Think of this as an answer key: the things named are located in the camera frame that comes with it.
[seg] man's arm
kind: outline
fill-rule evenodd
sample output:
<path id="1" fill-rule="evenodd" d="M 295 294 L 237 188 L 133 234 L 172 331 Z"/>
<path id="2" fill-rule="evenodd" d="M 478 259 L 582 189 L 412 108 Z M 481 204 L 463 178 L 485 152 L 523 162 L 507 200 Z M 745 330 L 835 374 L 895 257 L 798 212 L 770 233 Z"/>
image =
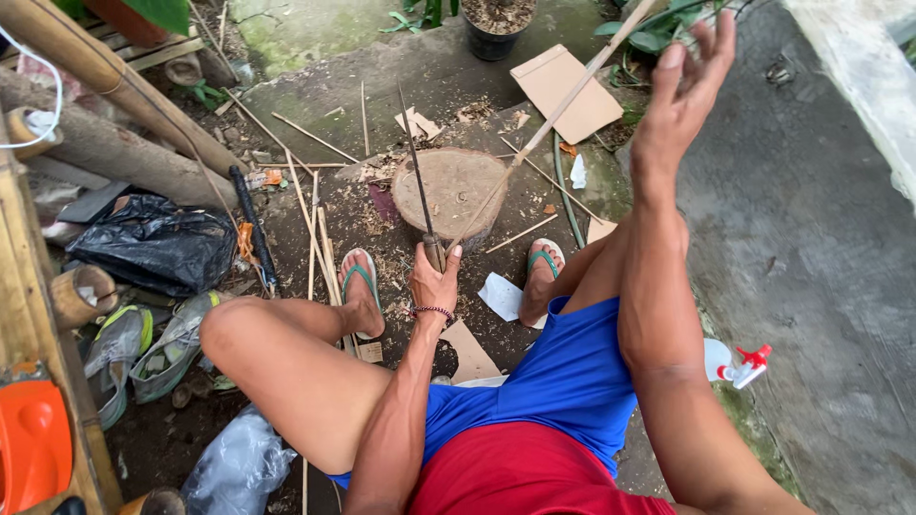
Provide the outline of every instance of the man's arm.
<path id="1" fill-rule="evenodd" d="M 417 245 L 410 273 L 415 305 L 454 312 L 461 252 L 460 246 L 453 250 L 441 274 L 426 259 L 423 244 Z M 398 370 L 363 430 L 344 513 L 403 513 L 407 507 L 423 461 L 432 359 L 444 324 L 442 313 L 418 313 Z"/>
<path id="2" fill-rule="evenodd" d="M 809 513 L 767 474 L 725 416 L 703 367 L 675 175 L 734 58 L 735 21 L 694 27 L 702 61 L 672 45 L 633 142 L 633 230 L 620 299 L 620 350 L 652 449 L 682 513 Z"/>

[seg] white plastic bottle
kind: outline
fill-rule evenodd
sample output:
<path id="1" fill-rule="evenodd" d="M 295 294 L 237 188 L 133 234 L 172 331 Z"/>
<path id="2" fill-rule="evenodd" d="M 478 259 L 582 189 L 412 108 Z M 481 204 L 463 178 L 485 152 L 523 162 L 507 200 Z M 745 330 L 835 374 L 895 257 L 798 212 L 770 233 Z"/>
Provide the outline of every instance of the white plastic bottle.
<path id="1" fill-rule="evenodd" d="M 738 367 L 732 366 L 732 351 L 718 340 L 704 338 L 703 350 L 706 378 L 710 381 L 731 381 L 735 388 L 742 389 L 767 369 L 767 356 L 773 347 L 763 345 L 757 352 L 747 352 L 736 347 L 744 357 Z"/>

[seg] black plant pot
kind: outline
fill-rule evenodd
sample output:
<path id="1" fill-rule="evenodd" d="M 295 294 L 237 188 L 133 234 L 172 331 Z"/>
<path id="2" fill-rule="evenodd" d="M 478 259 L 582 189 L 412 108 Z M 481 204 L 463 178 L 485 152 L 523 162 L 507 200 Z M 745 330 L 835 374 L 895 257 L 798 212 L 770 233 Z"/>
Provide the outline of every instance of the black plant pot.
<path id="1" fill-rule="evenodd" d="M 509 53 L 512 52 L 512 48 L 515 47 L 518 37 L 528 28 L 528 26 L 524 26 L 518 32 L 513 32 L 512 34 L 490 34 L 467 19 L 463 6 L 462 15 L 467 22 L 467 42 L 471 47 L 471 53 L 482 60 L 502 60 L 508 57 Z"/>

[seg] black plastic bag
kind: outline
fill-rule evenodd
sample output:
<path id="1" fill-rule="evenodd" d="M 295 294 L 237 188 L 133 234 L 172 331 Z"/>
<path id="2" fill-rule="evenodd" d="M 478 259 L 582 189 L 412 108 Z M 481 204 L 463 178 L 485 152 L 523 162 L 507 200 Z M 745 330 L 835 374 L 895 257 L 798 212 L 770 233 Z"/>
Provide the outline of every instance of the black plastic bag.
<path id="1" fill-rule="evenodd" d="M 190 297 L 219 282 L 234 248 L 235 230 L 225 213 L 130 195 L 124 208 L 99 219 L 67 252 L 137 286 Z"/>

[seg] knife handle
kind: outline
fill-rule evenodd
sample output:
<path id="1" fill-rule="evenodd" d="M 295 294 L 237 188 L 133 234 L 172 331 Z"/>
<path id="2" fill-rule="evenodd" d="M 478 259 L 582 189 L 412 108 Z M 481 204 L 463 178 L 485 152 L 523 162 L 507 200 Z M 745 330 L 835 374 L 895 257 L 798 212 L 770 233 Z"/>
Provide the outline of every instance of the knife handle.
<path id="1" fill-rule="evenodd" d="M 439 235 L 435 233 L 423 235 L 423 249 L 426 251 L 426 259 L 430 261 L 432 267 L 439 273 L 445 272 L 445 249 L 442 248 L 442 241 L 439 239 Z"/>

